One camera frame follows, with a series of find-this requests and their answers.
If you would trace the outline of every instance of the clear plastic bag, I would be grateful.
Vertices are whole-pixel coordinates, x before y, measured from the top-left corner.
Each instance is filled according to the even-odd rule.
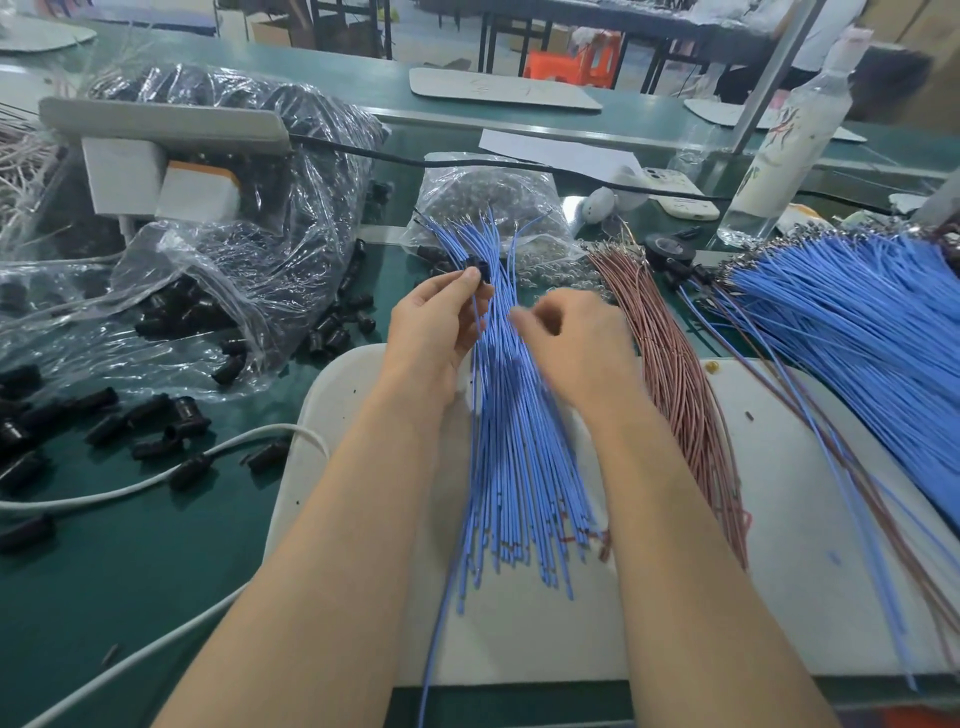
[[[426,156],[427,161],[460,159],[515,161],[466,152],[435,152]],[[465,220],[477,225],[481,215],[492,218],[504,246],[517,235],[518,270],[583,255],[570,233],[553,176],[548,173],[503,167],[427,169],[416,210],[441,225]],[[403,245],[413,252],[418,245],[438,243],[432,232],[411,219],[403,234]]]
[[[367,149],[380,147],[387,136],[374,117],[312,86],[222,68],[176,64],[118,70],[95,81],[88,95],[271,109],[290,133]],[[240,219],[226,225],[151,223],[115,267],[102,268],[99,287],[66,286],[70,293],[62,302],[37,297],[55,284],[26,286],[22,310],[0,312],[0,332],[6,332],[0,333],[0,369],[36,363],[51,389],[96,376],[129,394],[167,391],[207,399],[269,383],[334,299],[352,254],[372,161],[296,143],[286,158],[190,160],[235,174],[241,183]],[[84,182],[85,174],[75,165],[53,179],[44,197],[56,200],[64,188]],[[56,206],[41,204],[40,209]],[[84,214],[102,220],[92,209]],[[0,272],[22,278],[25,269],[18,270],[0,263]],[[54,275],[39,263],[31,270],[33,276]],[[157,341],[133,329],[140,319],[134,307],[184,275],[212,297],[248,341],[247,368],[226,392],[209,376],[225,360],[218,346],[223,333]]]

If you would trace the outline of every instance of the bundle of blue wires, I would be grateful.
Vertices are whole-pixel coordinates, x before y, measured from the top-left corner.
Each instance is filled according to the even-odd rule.
[[[420,726],[450,599],[456,592],[457,611],[463,614],[468,582],[480,587],[485,553],[495,572],[536,558],[543,583],[559,589],[562,579],[572,599],[570,552],[575,548],[586,562],[589,539],[597,535],[554,396],[508,320],[517,305],[516,239],[522,230],[501,263],[500,237],[491,220],[488,215],[478,225],[442,226],[420,216],[458,267],[465,267],[470,256],[485,261],[494,288],[482,328],[478,317],[477,330],[483,333],[471,353],[468,502],[423,675]]]
[[[951,432],[960,431],[960,377],[948,365],[960,342],[946,337],[960,316],[960,281],[940,249],[923,241],[827,233],[778,241],[734,263],[723,286],[698,287],[713,310],[752,342],[767,373],[739,354],[681,290],[690,310],[817,438],[850,511],[901,668],[916,689],[903,611],[878,528],[921,589],[948,660],[943,628],[960,631],[960,616],[903,540],[883,497],[922,530],[955,572],[960,564],[890,489],[866,473],[783,360],[831,387],[927,497],[959,522],[960,483],[947,443]]]

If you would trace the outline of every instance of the white wires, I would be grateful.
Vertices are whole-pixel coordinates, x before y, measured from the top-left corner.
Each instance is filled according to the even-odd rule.
[[[262,437],[268,432],[274,432],[277,430],[287,430],[290,432],[296,432],[301,437],[309,440],[313,445],[324,454],[326,460],[330,459],[330,451],[326,446],[324,438],[318,435],[313,430],[307,429],[306,427],[301,427],[300,425],[288,425],[286,423],[276,423],[275,425],[263,425],[262,427],[256,427],[248,432],[244,432],[242,435],[237,435],[236,437],[231,437],[229,440],[217,445],[213,448],[210,448],[206,451],[207,455],[216,455],[217,453],[223,452],[224,450],[233,448],[241,443],[248,442],[258,437]],[[100,493],[95,496],[83,496],[68,498],[66,500],[48,500],[43,503],[11,503],[10,501],[2,501],[2,508],[0,511],[33,511],[33,510],[68,510],[72,508],[81,508],[92,503],[101,503],[107,500],[113,500],[115,498],[128,496],[131,493],[137,493],[146,488],[149,488],[152,485],[156,485],[161,482],[164,478],[168,477],[176,468],[171,468],[170,470],[154,475],[154,477],[148,478],[141,483],[136,483],[135,485],[129,485],[126,488],[120,488],[115,491],[109,491],[107,493]],[[26,509],[16,509],[11,508],[10,506],[27,506]],[[184,622],[177,629],[168,632],[163,635],[163,637],[158,640],[154,640],[145,647],[141,647],[136,652],[133,653],[130,657],[125,660],[121,660],[119,663],[111,667],[110,669],[102,672],[93,678],[86,685],[82,686],[78,690],[71,692],[63,700],[57,703],[52,708],[47,709],[39,716],[35,717],[29,723],[23,726],[23,728],[44,728],[53,723],[57,718],[62,716],[68,710],[73,708],[75,705],[80,703],[82,700],[90,697],[93,693],[98,691],[104,685],[112,681],[118,675],[126,672],[128,669],[134,665],[146,660],[151,655],[159,652],[161,649],[166,647],[168,644],[175,642],[183,635],[191,632],[205,622],[219,617],[223,614],[229,606],[236,601],[237,597],[247,588],[247,584],[241,586],[233,594],[221,599],[212,607],[207,609],[205,612],[200,612],[197,616],[192,618],[190,621]]]
[[[296,432],[298,435],[305,437],[311,443],[320,448],[320,451],[324,454],[324,457],[329,459],[329,450],[326,447],[324,439],[320,435],[312,430],[307,429],[306,427],[301,427],[299,425],[287,425],[285,423],[256,427],[248,432],[244,432],[241,435],[231,437],[224,443],[210,448],[204,454],[211,456],[216,455],[217,453],[223,452],[226,449],[230,449],[242,443],[246,443],[249,440],[262,437],[268,432],[274,432],[276,430],[289,430],[291,432]],[[170,470],[163,471],[163,473],[158,473],[153,477],[148,477],[146,480],[141,480],[139,483],[134,483],[133,485],[128,485],[124,488],[117,488],[115,491],[96,493],[92,496],[64,498],[63,500],[40,500],[35,502],[0,500],[0,513],[27,514],[36,512],[49,513],[51,511],[72,511],[77,508],[85,508],[88,505],[94,505],[96,503],[106,503],[108,500],[116,500],[120,497],[130,496],[134,493],[139,493],[140,491],[144,491],[147,488],[155,486],[157,483],[162,483],[164,480],[170,477],[173,471],[178,467],[179,465],[171,468]]]

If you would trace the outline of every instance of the hand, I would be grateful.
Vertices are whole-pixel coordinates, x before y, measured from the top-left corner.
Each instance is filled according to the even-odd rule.
[[[623,313],[595,293],[558,288],[510,320],[547,384],[585,420],[631,394],[646,398]]]
[[[477,318],[487,313],[493,287],[467,268],[425,280],[390,316],[381,380],[412,386],[440,407],[453,400],[457,370],[476,343]],[[476,310],[473,298],[476,297]]]

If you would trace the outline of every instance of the person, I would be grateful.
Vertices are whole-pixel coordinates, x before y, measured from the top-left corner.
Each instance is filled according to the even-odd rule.
[[[774,38],[783,35],[801,0],[793,0],[780,23],[774,30]],[[820,14],[813,22],[813,27],[806,35],[804,44],[797,51],[797,56],[791,63],[789,70],[780,81],[779,88],[792,91],[799,85],[812,79],[824,67],[827,53],[840,35],[864,11],[867,0],[827,0],[820,10]],[[725,104],[745,104],[747,97],[754,90],[756,83],[766,70],[769,59],[760,63],[745,65],[740,68],[725,71],[717,81],[714,93]]]
[[[482,315],[491,296],[469,268],[425,281],[396,305],[371,393],[155,728],[383,725],[441,417],[477,339],[472,301]],[[558,289],[511,317],[596,447],[637,724],[839,726],[645,394],[620,310]]]

